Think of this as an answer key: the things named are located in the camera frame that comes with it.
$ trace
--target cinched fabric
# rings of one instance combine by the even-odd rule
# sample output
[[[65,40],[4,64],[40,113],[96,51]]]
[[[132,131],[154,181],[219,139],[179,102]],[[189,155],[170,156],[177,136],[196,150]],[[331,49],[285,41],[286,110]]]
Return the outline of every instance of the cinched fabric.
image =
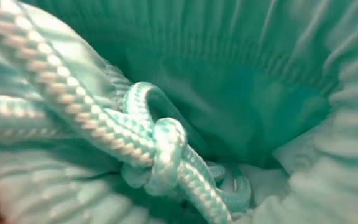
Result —
[[[7,223],[358,223],[358,1],[22,2]]]

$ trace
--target braided rope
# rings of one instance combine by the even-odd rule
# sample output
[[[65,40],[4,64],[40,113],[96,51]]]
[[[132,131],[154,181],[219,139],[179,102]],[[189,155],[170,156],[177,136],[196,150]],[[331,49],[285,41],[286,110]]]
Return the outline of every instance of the braided rope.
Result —
[[[10,122],[0,126],[2,136],[85,138],[124,162],[121,175],[130,186],[144,187],[150,195],[165,195],[180,186],[209,223],[228,223],[231,212],[249,206],[249,184],[241,175],[235,180],[235,193],[216,188],[215,180],[222,178],[223,168],[208,167],[188,145],[182,126],[187,123],[177,111],[164,111],[175,119],[154,122],[150,102],[171,103],[161,90],[149,83],[136,83],[125,94],[123,113],[107,111],[71,73],[16,1],[0,0],[0,52],[27,75],[48,107],[71,127],[59,124],[42,105],[0,96],[0,116],[26,120],[22,127]],[[30,127],[35,128],[26,133]]]

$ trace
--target bag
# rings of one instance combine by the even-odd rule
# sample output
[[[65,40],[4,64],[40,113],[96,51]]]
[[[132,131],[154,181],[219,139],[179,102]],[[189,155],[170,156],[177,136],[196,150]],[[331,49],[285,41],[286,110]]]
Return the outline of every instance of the bag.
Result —
[[[23,2],[8,223],[358,223],[358,1]]]

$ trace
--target gathered fabric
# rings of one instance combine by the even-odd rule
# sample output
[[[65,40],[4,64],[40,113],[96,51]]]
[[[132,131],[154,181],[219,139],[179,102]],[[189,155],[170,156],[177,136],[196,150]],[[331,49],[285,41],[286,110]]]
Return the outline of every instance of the gathered fabric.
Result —
[[[23,2],[8,223],[358,223],[358,1]]]

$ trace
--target rope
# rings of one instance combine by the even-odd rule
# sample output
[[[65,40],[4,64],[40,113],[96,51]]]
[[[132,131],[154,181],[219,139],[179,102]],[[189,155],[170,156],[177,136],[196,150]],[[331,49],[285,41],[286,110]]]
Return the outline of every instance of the rope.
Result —
[[[177,110],[162,111],[169,118],[154,120],[150,106],[175,108],[162,90],[135,83],[124,96],[122,112],[106,109],[17,1],[0,0],[0,53],[44,99],[0,95],[0,141],[85,138],[124,163],[121,175],[131,187],[144,187],[150,195],[166,195],[179,187],[209,223],[229,223],[231,213],[248,208],[247,180],[237,172],[236,192],[219,190],[216,181],[224,168],[208,167],[188,145],[190,125]]]

